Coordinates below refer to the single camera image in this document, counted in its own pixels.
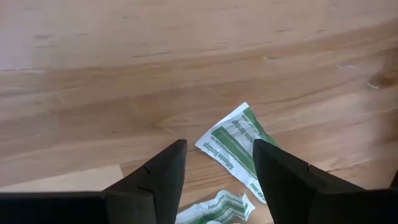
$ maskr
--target white and green paper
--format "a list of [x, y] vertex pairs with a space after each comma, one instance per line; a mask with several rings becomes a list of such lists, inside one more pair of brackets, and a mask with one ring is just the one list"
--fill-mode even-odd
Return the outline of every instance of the white and green paper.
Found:
[[247, 103], [232, 111], [202, 136], [196, 147], [217, 160], [263, 203], [266, 203], [254, 168], [255, 139], [278, 146], [262, 128]]
[[211, 221], [221, 224], [234, 219], [247, 221], [255, 209], [246, 194], [239, 197], [221, 190], [214, 199], [195, 204], [177, 215], [176, 224], [206, 224]]

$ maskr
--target wood grain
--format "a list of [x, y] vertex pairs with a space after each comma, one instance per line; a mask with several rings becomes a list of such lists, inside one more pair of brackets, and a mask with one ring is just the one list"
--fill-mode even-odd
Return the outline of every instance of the wood grain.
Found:
[[[182, 208], [240, 194], [193, 145], [244, 101], [286, 151], [387, 187], [398, 169], [397, 6], [0, 1], [0, 191], [103, 189], [183, 138]], [[271, 223], [248, 195], [250, 223]]]

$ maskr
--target wooden floor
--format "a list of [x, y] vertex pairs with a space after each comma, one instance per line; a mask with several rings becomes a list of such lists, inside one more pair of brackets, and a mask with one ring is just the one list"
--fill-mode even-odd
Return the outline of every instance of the wooden floor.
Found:
[[32, 2], [0, 3], [2, 192], [101, 190], [187, 139], [181, 207], [242, 193], [193, 145], [245, 101], [331, 174], [374, 189], [398, 169], [395, 0]]

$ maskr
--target paper scrap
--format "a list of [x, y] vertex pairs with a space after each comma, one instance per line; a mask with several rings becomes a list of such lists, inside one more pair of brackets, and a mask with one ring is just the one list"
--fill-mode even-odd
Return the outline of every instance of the paper scrap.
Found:
[[255, 206], [246, 194], [236, 196], [221, 190], [214, 199], [192, 205], [177, 215], [176, 224], [206, 224], [211, 221], [227, 224], [239, 218], [247, 221]]
[[262, 202], [262, 193], [252, 158], [255, 139], [279, 145], [257, 121], [252, 109], [243, 103], [216, 123], [195, 144], [224, 166]]

